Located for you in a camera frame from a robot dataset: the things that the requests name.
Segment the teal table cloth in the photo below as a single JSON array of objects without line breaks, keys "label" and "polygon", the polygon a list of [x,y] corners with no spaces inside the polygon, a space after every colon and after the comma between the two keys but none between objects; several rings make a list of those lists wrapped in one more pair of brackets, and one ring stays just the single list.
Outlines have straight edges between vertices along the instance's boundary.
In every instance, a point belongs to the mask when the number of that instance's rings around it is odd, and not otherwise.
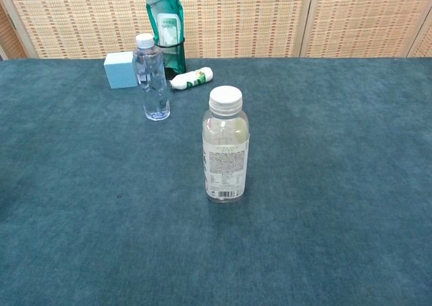
[{"label": "teal table cloth", "polygon": [[[0,63],[0,306],[432,306],[432,58],[203,66],[152,122],[100,59]],[[216,203],[225,85],[250,140]]]}]

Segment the small white green bottle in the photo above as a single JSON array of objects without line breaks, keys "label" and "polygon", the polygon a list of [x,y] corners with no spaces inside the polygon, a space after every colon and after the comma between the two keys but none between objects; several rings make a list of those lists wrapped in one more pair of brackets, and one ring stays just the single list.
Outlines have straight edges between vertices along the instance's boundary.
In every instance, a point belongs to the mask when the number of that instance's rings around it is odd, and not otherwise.
[{"label": "small white green bottle", "polygon": [[209,67],[203,67],[198,70],[186,72],[184,74],[176,75],[170,80],[170,85],[175,90],[186,90],[201,84],[210,82],[213,79],[213,71]]}]

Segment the light blue foam block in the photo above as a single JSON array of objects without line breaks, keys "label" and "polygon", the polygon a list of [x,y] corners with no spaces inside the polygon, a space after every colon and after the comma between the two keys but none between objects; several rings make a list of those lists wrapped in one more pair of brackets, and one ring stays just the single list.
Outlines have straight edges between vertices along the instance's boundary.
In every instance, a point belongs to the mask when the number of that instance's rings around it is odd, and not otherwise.
[{"label": "light blue foam block", "polygon": [[132,51],[108,53],[104,69],[112,89],[132,88],[138,85]]}]

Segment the clear water bottle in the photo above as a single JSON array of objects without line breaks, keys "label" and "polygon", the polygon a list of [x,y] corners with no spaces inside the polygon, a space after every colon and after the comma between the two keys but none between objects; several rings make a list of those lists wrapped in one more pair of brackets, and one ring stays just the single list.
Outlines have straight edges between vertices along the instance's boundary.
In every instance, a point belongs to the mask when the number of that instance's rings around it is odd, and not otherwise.
[{"label": "clear water bottle", "polygon": [[144,114],[152,121],[165,120],[170,115],[170,106],[163,54],[151,33],[137,34],[135,40],[133,62]]}]

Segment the black mesh pen holder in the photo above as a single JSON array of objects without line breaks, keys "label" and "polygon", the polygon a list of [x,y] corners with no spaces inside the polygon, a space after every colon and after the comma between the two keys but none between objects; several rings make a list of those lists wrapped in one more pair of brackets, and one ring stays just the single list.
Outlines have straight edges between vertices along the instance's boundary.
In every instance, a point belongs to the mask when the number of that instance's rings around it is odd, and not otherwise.
[{"label": "black mesh pen holder", "polygon": [[167,45],[159,39],[159,42],[156,44],[160,52],[162,52],[165,77],[168,80],[172,80],[179,74],[186,73],[184,42],[185,38],[179,43]]}]

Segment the green wet wipes pack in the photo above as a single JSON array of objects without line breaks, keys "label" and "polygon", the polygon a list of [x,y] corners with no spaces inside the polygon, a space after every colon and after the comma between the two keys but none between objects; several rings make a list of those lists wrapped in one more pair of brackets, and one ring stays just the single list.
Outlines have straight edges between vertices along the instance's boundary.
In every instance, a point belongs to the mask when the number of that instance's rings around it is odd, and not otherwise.
[{"label": "green wet wipes pack", "polygon": [[184,35],[184,12],[180,0],[145,0],[155,44],[161,39],[165,44],[179,43]]}]

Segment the labelled clear bottle white cap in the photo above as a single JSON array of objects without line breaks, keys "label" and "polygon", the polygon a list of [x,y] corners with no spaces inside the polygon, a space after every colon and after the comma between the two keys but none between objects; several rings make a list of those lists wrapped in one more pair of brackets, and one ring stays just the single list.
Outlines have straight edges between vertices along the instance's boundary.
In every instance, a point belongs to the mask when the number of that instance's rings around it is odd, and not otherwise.
[{"label": "labelled clear bottle white cap", "polygon": [[249,140],[241,90],[228,85],[212,89],[209,109],[202,119],[205,192],[210,201],[228,203],[242,198]]}]

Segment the woven bamboo folding screen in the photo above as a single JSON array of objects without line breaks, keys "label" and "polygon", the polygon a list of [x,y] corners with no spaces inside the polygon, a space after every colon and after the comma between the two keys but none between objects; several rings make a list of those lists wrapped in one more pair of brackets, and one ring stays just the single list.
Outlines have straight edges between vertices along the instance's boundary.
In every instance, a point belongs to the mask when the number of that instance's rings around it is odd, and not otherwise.
[{"label": "woven bamboo folding screen", "polygon": [[[432,0],[180,0],[187,57],[432,57]],[[0,0],[9,58],[102,58],[152,30],[145,0]]]}]

